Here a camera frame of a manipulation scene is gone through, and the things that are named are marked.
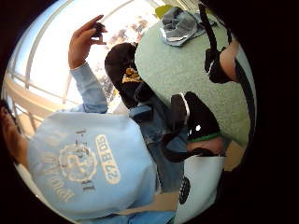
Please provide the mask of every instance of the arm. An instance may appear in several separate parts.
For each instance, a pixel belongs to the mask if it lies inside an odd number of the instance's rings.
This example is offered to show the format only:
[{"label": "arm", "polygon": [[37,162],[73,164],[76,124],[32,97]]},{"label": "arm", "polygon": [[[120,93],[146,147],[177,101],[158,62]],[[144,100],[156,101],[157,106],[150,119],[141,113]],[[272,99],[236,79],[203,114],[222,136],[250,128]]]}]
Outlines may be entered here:
[{"label": "arm", "polygon": [[26,160],[28,143],[21,135],[15,119],[6,102],[0,103],[0,138],[3,137],[4,143],[12,158],[28,168]]},{"label": "arm", "polygon": [[70,109],[71,112],[107,112],[107,100],[104,92],[91,68],[85,61],[93,44],[106,44],[103,42],[103,37],[99,37],[98,40],[92,39],[92,36],[95,33],[95,29],[92,29],[92,27],[95,22],[101,18],[103,18],[102,15],[85,23],[73,33],[70,40],[68,64],[70,73],[77,82],[77,88],[83,100],[83,104]]},{"label": "arm", "polygon": [[70,73],[77,82],[83,100],[82,105],[70,109],[70,112],[106,113],[107,99],[89,65],[84,63],[76,69],[71,69]]},{"label": "arm", "polygon": [[220,55],[220,63],[224,73],[234,82],[238,82],[235,75],[235,56],[238,49],[239,43],[233,40]]}]

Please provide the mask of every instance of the green floor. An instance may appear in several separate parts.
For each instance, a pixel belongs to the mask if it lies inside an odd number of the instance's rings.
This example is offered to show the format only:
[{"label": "green floor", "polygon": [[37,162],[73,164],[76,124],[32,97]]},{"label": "green floor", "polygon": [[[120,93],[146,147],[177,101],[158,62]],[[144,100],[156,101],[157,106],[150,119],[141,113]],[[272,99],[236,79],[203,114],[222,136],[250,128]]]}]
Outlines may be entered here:
[{"label": "green floor", "polygon": [[[239,84],[212,83],[204,70],[207,35],[198,36],[183,47],[171,47],[161,39],[158,22],[142,37],[135,54],[140,76],[167,104],[171,95],[193,91],[211,109],[222,134],[244,147],[248,142],[249,113]],[[213,28],[218,49],[227,46],[226,30]]]}]

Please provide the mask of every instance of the graphic print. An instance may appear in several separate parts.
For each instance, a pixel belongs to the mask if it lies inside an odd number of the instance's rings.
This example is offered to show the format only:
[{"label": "graphic print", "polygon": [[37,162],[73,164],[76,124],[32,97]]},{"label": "graphic print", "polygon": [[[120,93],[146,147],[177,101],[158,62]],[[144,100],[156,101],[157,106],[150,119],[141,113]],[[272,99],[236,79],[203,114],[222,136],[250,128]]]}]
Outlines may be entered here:
[{"label": "graphic print", "polygon": [[65,178],[88,181],[96,173],[97,160],[94,153],[84,144],[73,144],[60,151],[59,163]]},{"label": "graphic print", "polygon": [[106,181],[112,185],[119,183],[121,180],[121,173],[118,164],[114,160],[106,136],[104,134],[97,135],[95,144],[105,173]]}]

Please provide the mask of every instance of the sleeve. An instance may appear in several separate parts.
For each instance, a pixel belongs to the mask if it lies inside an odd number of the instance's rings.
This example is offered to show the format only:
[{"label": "sleeve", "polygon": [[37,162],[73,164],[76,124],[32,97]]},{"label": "sleeve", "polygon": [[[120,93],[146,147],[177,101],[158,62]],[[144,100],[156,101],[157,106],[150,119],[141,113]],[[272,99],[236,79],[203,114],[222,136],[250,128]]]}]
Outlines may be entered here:
[{"label": "sleeve", "polygon": [[76,80],[83,104],[63,111],[105,114],[107,99],[90,66],[84,63],[80,67],[71,69],[70,73]]},{"label": "sleeve", "polygon": [[152,211],[140,212],[127,216],[110,215],[108,217],[89,219],[80,221],[80,224],[166,224],[175,216],[175,212],[170,211]]}]

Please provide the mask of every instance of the hand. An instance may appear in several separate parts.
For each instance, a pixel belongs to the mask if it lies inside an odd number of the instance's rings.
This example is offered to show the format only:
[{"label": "hand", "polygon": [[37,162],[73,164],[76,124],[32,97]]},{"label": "hand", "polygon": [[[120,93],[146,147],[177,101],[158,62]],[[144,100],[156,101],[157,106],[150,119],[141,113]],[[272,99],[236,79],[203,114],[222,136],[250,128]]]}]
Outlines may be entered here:
[{"label": "hand", "polygon": [[100,37],[98,40],[92,39],[92,36],[95,33],[95,29],[92,27],[102,18],[103,15],[93,18],[73,33],[68,49],[68,65],[70,69],[74,69],[85,63],[85,59],[87,58],[93,44],[106,44],[106,42],[103,42],[103,37]]}]

